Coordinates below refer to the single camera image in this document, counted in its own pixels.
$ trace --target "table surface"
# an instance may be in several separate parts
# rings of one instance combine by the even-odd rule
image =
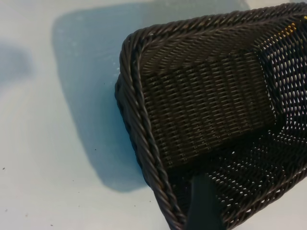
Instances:
[[[282,0],[0,0],[0,229],[167,230],[114,98],[138,28]],[[305,230],[307,181],[238,230]]]

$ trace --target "woven basket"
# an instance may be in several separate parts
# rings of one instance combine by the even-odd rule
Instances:
[[[130,34],[116,98],[173,230],[191,179],[214,182],[232,229],[307,174],[307,5],[211,15]]]

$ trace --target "light blue surface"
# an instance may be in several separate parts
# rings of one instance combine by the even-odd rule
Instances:
[[[0,230],[167,230],[114,98],[123,40],[283,2],[0,0]],[[305,230],[306,188],[238,229]]]

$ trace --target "wicker basket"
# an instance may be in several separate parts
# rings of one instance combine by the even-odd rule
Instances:
[[[154,25],[124,41],[116,98],[159,207],[184,229],[191,178],[232,229],[307,174],[307,5]]]

